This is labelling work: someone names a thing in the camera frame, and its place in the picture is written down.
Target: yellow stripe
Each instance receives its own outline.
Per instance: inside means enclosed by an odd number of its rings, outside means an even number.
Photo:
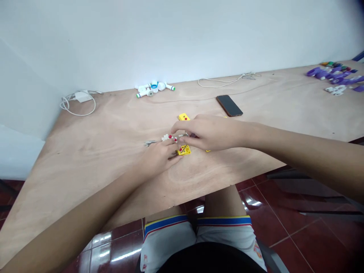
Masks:
[[[233,219],[233,218],[250,218],[249,215],[244,216],[216,216],[216,217],[201,217],[197,219]]]
[[[145,224],[144,228],[146,228],[147,226],[150,226],[151,224],[154,224],[154,223],[166,220],[166,219],[170,219],[170,218],[173,218],[173,217],[182,216],[182,215],[186,215],[186,214],[173,215],[173,216],[169,216],[169,217],[166,217],[166,218],[163,218],[163,219],[155,220],[153,222]]]

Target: black shirt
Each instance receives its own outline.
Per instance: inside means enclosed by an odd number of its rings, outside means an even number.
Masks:
[[[266,273],[244,252],[221,243],[197,243],[173,254],[158,273],[257,272]]]

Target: wood grain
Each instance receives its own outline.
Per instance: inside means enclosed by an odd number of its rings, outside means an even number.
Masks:
[[[364,74],[363,64],[344,64]],[[257,80],[242,79],[216,89],[202,88],[196,81],[177,83],[175,92],[140,99],[134,89],[117,91],[96,95],[92,115],[62,111],[0,232],[0,268],[45,228],[122,174],[147,149],[144,141],[169,133],[179,114],[225,116],[218,95],[230,95],[244,112],[234,119],[342,141],[364,136],[364,94],[346,90],[340,97],[330,95],[323,90],[330,86],[327,81],[304,75],[316,66],[263,72]],[[75,113],[92,107],[92,102],[71,103]],[[191,155],[135,191],[107,227],[281,166],[284,163],[250,149],[206,153],[192,147]]]

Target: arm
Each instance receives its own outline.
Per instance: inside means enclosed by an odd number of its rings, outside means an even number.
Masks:
[[[204,150],[259,150],[364,203],[363,146],[208,115],[178,121],[172,133],[176,130],[195,133],[199,139],[183,137],[181,141]]]
[[[62,271],[137,187],[182,158],[168,159],[177,149],[173,140],[150,145],[137,164],[40,233],[1,273]]]

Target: phone case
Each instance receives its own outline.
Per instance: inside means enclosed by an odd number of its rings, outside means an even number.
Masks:
[[[227,115],[229,117],[234,117],[234,116],[241,116],[243,114],[243,112],[241,114],[237,114],[237,115],[231,115],[229,113],[229,111],[225,108],[224,104],[219,100],[219,96],[216,97],[216,100],[218,101],[218,103],[221,105],[221,107],[224,109],[225,113],[227,113]]]

